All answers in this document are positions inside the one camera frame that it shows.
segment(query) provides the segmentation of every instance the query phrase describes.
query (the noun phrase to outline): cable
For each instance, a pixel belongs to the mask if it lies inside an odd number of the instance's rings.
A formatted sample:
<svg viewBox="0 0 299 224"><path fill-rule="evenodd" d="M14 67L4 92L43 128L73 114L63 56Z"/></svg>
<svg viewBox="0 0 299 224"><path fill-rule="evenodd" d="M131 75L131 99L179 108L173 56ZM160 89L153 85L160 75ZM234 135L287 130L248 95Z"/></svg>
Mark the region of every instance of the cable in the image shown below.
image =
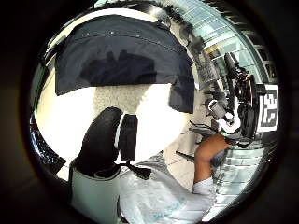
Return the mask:
<svg viewBox="0 0 299 224"><path fill-rule="evenodd" d="M193 122L190 121L190 120L189 120L189 122L190 122L192 125L194 125L195 127L197 127L197 128L207 128L207 129L209 129L209 130L211 130L211 131L213 131L213 132L215 132L215 133L218 132L217 130L213 129L212 127L210 127L210 126L208 126L208 125L206 125L206 124L203 124L203 123L195 124L195 123L193 123Z"/></svg>

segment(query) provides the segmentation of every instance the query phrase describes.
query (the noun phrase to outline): floor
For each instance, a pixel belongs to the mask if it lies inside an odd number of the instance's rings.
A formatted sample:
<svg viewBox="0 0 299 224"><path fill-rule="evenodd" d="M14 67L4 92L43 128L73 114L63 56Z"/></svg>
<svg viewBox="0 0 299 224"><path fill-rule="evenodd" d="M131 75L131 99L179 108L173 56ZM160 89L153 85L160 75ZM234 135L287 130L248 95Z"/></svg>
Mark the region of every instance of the floor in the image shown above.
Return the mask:
<svg viewBox="0 0 299 224"><path fill-rule="evenodd" d="M172 23L172 33L178 38L181 44L185 44L178 36L178 28L175 23ZM69 163L78 155L82 137L93 120L93 110L96 105L90 99L94 97L96 89L86 88L58 97L54 92L55 71L53 62L54 60L49 64L49 68L52 71L39 99L36 120L46 142L54 151L59 152L58 154L67 160L66 164L57 174L60 178L67 180ZM196 87L196 82L198 81L197 75L194 75L194 80ZM194 114L191 116L191 120L194 123L200 122L210 125L210 117L206 116L206 109L202 105L205 99L204 91L195 91ZM200 135L189 131L189 127L186 126L180 137L164 149L164 157L167 167L175 179L187 190L192 190L194 175L193 162L187 161L176 154L178 150L192 155L196 148L195 142L201 139Z"/></svg>

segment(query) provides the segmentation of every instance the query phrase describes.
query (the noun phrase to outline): person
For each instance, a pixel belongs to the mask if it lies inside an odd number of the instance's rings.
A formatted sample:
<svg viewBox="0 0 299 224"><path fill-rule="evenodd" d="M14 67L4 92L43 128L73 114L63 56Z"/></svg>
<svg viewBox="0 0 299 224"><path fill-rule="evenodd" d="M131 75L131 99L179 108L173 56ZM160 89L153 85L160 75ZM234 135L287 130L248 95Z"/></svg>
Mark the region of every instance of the person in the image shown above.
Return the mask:
<svg viewBox="0 0 299 224"><path fill-rule="evenodd" d="M183 188L170 174L162 153L140 162L137 166L150 168L149 180L121 174L121 211L129 223L198 223L216 201L211 175L211 160L229 147L224 137L216 133L196 149L192 192Z"/></svg>
<svg viewBox="0 0 299 224"><path fill-rule="evenodd" d="M94 119L84 136L75 166L89 179L98 171L107 171L109 176L117 173L114 163L119 154L115 148L116 132L119 126L127 128L127 124L121 124L121 114L117 107L106 108ZM219 133L199 145L194 154L192 192L183 188L170 174L161 152L135 164L151 170L148 179L141 178L131 169L122 168L119 181L122 215L130 224L199 222L216 200L210 161L229 146Z"/></svg>

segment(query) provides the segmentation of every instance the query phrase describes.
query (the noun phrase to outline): black fabric cover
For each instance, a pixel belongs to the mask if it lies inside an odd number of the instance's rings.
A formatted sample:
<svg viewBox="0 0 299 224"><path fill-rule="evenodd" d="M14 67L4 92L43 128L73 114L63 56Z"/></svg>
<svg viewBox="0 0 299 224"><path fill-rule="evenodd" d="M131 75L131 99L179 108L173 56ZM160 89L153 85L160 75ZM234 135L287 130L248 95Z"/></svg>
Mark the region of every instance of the black fabric cover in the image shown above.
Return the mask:
<svg viewBox="0 0 299 224"><path fill-rule="evenodd" d="M77 26L57 52L55 91L171 83L169 105L192 113L191 65L186 49L160 22L103 16Z"/></svg>

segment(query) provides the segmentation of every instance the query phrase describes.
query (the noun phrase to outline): black strap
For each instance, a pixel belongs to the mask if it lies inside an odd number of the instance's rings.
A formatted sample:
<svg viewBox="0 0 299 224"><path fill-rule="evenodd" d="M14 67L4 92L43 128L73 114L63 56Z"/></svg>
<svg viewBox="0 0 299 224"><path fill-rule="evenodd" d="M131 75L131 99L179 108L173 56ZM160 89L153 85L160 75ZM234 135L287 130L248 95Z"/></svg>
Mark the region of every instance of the black strap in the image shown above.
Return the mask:
<svg viewBox="0 0 299 224"><path fill-rule="evenodd" d="M134 172L134 174L136 176L140 177L141 179L147 180L150 178L151 169L136 167L136 166L130 164L129 161L126 163L121 163L120 166L128 167L131 171Z"/></svg>

